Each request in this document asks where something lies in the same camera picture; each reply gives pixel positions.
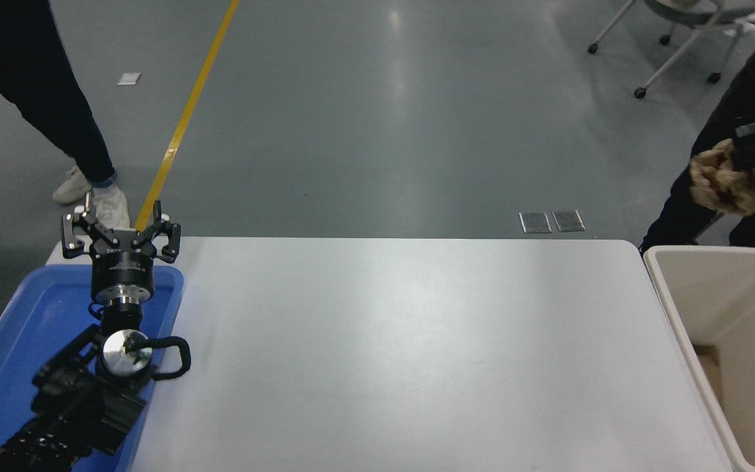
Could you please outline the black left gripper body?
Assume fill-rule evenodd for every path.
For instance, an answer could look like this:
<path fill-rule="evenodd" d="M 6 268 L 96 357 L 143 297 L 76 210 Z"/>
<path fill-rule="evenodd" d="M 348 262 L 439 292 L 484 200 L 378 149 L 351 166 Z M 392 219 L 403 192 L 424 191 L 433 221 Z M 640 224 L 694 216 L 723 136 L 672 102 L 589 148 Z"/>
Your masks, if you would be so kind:
<path fill-rule="evenodd" d="M 90 245 L 92 258 L 92 301 L 109 305 L 118 298 L 134 303 L 149 301 L 155 293 L 155 246 L 113 248 L 105 242 Z"/>

